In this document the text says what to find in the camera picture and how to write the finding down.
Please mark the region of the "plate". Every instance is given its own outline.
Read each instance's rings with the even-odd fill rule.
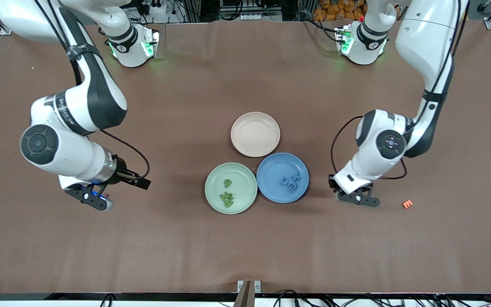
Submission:
[[[234,147],[248,157],[270,154],[280,139],[278,123],[268,114],[250,112],[238,117],[230,138]]]
[[[266,157],[257,169],[259,190],[266,198],[280,204],[292,203],[302,197],[309,181],[306,165],[286,152]]]
[[[245,165],[224,163],[208,175],[204,192],[215,210],[224,214],[238,214],[244,212],[255,201],[257,180],[251,169]]]

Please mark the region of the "brown tabletop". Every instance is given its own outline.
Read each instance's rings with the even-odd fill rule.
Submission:
[[[168,25],[163,59],[132,69],[90,33],[128,100],[110,131],[150,159],[152,184],[110,186],[115,208],[99,212],[24,160],[31,103],[72,86],[73,75],[60,46],[2,37],[0,292],[227,292],[247,278],[264,292],[491,292],[491,31],[481,21],[466,23],[433,146],[407,159],[405,179],[376,181],[378,208],[335,200],[329,147],[371,109],[416,114],[423,80],[394,41],[362,67],[312,25]],[[230,142],[232,123],[250,111],[278,121],[276,152],[300,157],[310,185],[293,204],[259,194],[228,216],[205,200],[204,182],[225,162],[257,170],[262,159]],[[357,150],[354,128],[337,143],[338,166]],[[128,148],[91,139],[144,170]]]

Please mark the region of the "orange object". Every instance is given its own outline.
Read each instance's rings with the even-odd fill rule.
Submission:
[[[406,202],[403,203],[403,207],[405,207],[405,209],[408,209],[410,208],[410,206],[413,205],[413,202],[411,200],[407,200]]]

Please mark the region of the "velcro strap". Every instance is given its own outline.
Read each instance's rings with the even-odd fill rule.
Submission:
[[[431,93],[431,92],[424,89],[422,98],[425,99],[425,101],[444,103],[446,101],[446,95],[447,95],[446,93],[444,93],[444,94]]]
[[[98,55],[101,58],[100,51],[97,49],[97,47],[92,46],[89,43],[73,45],[66,49],[66,55],[68,56],[70,62],[73,62],[78,57],[88,52]]]

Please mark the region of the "blue plate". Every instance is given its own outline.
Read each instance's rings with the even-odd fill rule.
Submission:
[[[296,156],[278,152],[266,157],[257,169],[257,184],[269,200],[287,204],[298,200],[308,188],[308,169]]]

